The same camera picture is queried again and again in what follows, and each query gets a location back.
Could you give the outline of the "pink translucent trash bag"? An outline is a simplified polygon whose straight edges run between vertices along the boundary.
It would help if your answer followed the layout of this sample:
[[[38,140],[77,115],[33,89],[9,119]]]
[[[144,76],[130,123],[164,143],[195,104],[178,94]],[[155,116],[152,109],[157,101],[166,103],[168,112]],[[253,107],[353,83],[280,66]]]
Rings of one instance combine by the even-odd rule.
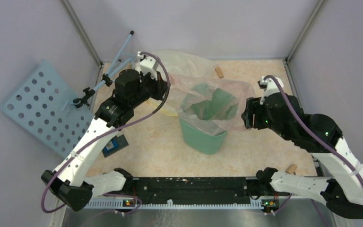
[[[251,83],[172,75],[170,84],[166,104],[183,122],[208,135],[246,130],[241,114],[247,98],[255,96]]]

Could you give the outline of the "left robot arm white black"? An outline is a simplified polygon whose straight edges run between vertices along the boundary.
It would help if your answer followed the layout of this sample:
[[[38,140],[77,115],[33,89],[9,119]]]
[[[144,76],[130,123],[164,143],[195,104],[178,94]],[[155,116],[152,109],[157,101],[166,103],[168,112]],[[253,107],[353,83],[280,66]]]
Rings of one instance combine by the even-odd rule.
[[[162,76],[158,71],[143,73],[132,69],[121,71],[114,84],[112,95],[101,103],[78,144],[61,164],[41,176],[46,185],[43,195],[51,192],[73,211],[82,210],[92,198],[108,192],[131,193],[131,174],[121,168],[94,177],[86,174],[117,134],[164,106],[171,86],[168,72]],[[161,103],[150,114],[131,122],[135,108],[150,98]]]

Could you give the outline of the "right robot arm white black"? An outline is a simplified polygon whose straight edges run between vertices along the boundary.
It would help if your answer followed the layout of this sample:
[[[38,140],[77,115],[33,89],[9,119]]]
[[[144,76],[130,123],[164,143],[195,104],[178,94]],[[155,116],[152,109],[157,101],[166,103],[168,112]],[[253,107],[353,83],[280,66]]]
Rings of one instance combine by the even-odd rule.
[[[307,114],[296,97],[272,94],[260,102],[250,97],[242,113],[245,127],[270,129],[318,159],[330,177],[299,177],[267,167],[259,170],[259,191],[297,194],[322,203],[347,219],[363,219],[363,168],[348,148],[341,129],[324,114]]]

